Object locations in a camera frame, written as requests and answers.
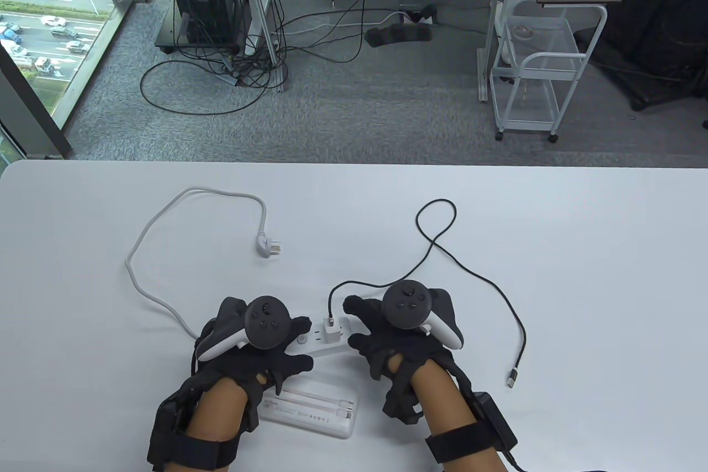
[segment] power strip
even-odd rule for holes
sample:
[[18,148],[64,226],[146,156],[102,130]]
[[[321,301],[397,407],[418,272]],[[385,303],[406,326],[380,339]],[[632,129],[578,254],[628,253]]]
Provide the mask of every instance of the power strip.
[[349,336],[357,331],[358,319],[347,316],[334,315],[333,318],[314,317],[311,318],[312,328],[306,334],[298,336],[290,343],[285,352],[290,355],[308,354],[311,356],[323,356],[333,354],[337,351],[349,349],[347,340]]

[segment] white table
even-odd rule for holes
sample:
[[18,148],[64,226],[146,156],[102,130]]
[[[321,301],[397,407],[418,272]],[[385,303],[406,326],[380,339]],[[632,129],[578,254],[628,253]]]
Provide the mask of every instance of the white table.
[[[441,241],[498,282],[528,328],[513,391],[503,383],[519,336],[500,297],[438,252],[415,278],[452,294],[466,338],[456,359],[506,415],[520,465],[705,467],[706,170],[20,162],[0,180],[0,470],[149,470],[154,412],[187,376],[192,341],[122,262],[191,185],[262,196],[283,242],[280,257],[256,256],[247,200],[198,196],[168,213],[136,270],[193,328],[226,295],[324,313],[341,280],[394,279],[425,249],[415,212],[449,197],[460,214]],[[424,226],[448,215],[440,206]],[[361,390],[352,438],[263,422],[233,470],[440,470],[424,423],[380,412],[387,386],[363,359],[315,366]]]

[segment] glass window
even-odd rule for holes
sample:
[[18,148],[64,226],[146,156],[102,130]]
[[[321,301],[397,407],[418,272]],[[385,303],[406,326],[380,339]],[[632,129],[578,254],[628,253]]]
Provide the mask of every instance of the glass window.
[[17,162],[22,158],[23,156],[20,150],[15,147],[5,131],[0,127],[0,174],[2,174],[5,168],[10,166],[11,163]]
[[113,10],[113,0],[0,0],[0,44],[51,115],[84,63],[98,62],[93,43]]

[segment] white cable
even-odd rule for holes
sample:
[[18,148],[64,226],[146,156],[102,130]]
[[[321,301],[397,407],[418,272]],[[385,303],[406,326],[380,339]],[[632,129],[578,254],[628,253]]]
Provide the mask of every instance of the white cable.
[[164,208],[162,208],[161,211],[159,211],[157,214],[155,214],[150,221],[147,222],[147,225],[145,226],[144,229],[142,229],[142,232],[140,232],[140,235],[138,236],[137,241],[135,242],[135,245],[133,245],[131,252],[128,253],[128,256],[126,258],[126,269],[128,270],[128,274],[131,276],[131,282],[134,288],[137,290],[138,293],[143,295],[143,297],[152,300],[152,302],[161,305],[163,308],[165,308],[169,313],[171,313],[174,318],[182,325],[182,328],[184,328],[185,332],[187,332],[192,338],[197,339],[199,336],[194,333],[192,328],[189,328],[189,325],[187,322],[185,322],[184,318],[182,318],[182,315],[179,314],[175,308],[167,304],[164,300],[162,300],[159,297],[155,297],[155,295],[151,295],[150,293],[146,292],[142,287],[137,282],[137,279],[135,278],[135,273],[133,272],[132,265],[131,265],[131,260],[132,257],[135,255],[137,252],[138,248],[140,247],[140,244],[142,243],[142,240],[144,240],[145,235],[147,232],[150,230],[150,227],[152,227],[155,224],[155,221],[160,219],[160,217],[167,212],[174,204],[182,199],[185,195],[194,193],[194,194],[214,194],[214,195],[222,195],[222,196],[227,196],[227,197],[245,197],[246,199],[253,199],[253,201],[257,201],[258,204],[261,205],[261,222],[258,225],[258,235],[256,235],[256,250],[258,251],[258,254],[261,255],[262,257],[268,257],[270,255],[276,255],[280,253],[280,245],[278,245],[277,242],[273,242],[269,240],[266,237],[266,216],[268,215],[268,209],[266,208],[265,202],[263,202],[263,199],[261,199],[258,196],[251,195],[251,194],[241,194],[235,191],[223,191],[223,190],[217,190],[214,188],[207,188],[203,186],[191,186],[183,191],[181,191],[177,196],[175,196],[174,199],[172,199],[169,203],[166,204]]
[[[396,16],[397,14],[402,14],[403,16],[405,16],[405,18],[407,18],[408,20],[410,20],[408,14],[405,13],[404,11],[396,11],[396,12],[391,13],[391,14],[390,14],[389,16],[387,16],[386,18],[384,18],[381,22],[364,22],[364,25],[365,25],[365,26],[380,26],[381,24],[383,24],[384,22],[386,22],[389,18],[394,17],[394,16]],[[337,27],[353,27],[353,26],[359,26],[359,27],[361,27],[361,25],[362,25],[361,22],[355,22],[354,24],[319,24],[319,26],[310,27],[310,28],[308,28],[308,29],[301,29],[301,30],[298,31],[298,32],[286,33],[286,35],[301,35],[301,34],[303,34],[303,33],[313,32],[313,31],[315,31],[316,29],[320,29],[321,27],[334,27],[334,26],[337,26]]]

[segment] gray cable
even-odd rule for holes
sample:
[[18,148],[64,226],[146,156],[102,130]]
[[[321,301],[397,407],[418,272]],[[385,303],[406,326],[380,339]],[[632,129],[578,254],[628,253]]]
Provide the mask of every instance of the gray cable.
[[155,222],[160,219],[160,217],[167,212],[174,204],[182,199],[185,195],[194,193],[194,194],[214,194],[214,195],[221,195],[221,196],[227,196],[227,197],[245,197],[246,199],[253,199],[253,201],[257,201],[258,204],[261,205],[261,223],[258,225],[258,235],[256,235],[256,249],[258,250],[258,254],[263,256],[263,257],[268,257],[272,254],[278,254],[280,252],[280,247],[275,243],[275,242],[270,242],[270,240],[267,239],[266,237],[266,216],[268,215],[268,209],[266,208],[265,202],[263,202],[263,199],[261,199],[258,196],[251,195],[251,194],[241,194],[235,191],[223,191],[223,190],[217,190],[214,188],[207,188],[207,187],[202,187],[202,186],[191,186],[183,191],[181,191],[177,196],[175,196],[174,199],[172,199],[167,205],[162,208],[161,211],[159,211],[157,214],[155,214],[150,221],[147,222],[147,225],[145,226],[144,229],[142,229],[142,232],[140,232],[140,235],[138,236],[137,241],[135,242],[135,245],[133,245],[131,252],[128,253],[128,256],[126,258],[126,269],[128,270],[128,274],[131,276],[131,282],[134,288],[137,290],[138,293],[143,295],[143,297],[152,300],[152,302],[156,303],[157,305],[161,305],[163,308],[165,308],[169,313],[171,313],[174,318],[182,325],[182,328],[184,328],[185,332],[187,332],[192,338],[197,339],[199,336],[194,333],[192,328],[189,328],[189,325],[187,322],[185,322],[184,318],[182,318],[182,315],[179,314],[175,308],[173,308],[171,305],[167,304],[164,300],[161,298],[155,297],[155,295],[151,295],[150,293],[146,292],[142,287],[137,282],[137,279],[135,278],[135,272],[132,269],[131,265],[131,260],[132,257],[135,255],[137,252],[138,248],[140,247],[140,244],[142,243],[142,240],[145,239],[145,235],[147,232],[150,230],[150,227],[152,227]]

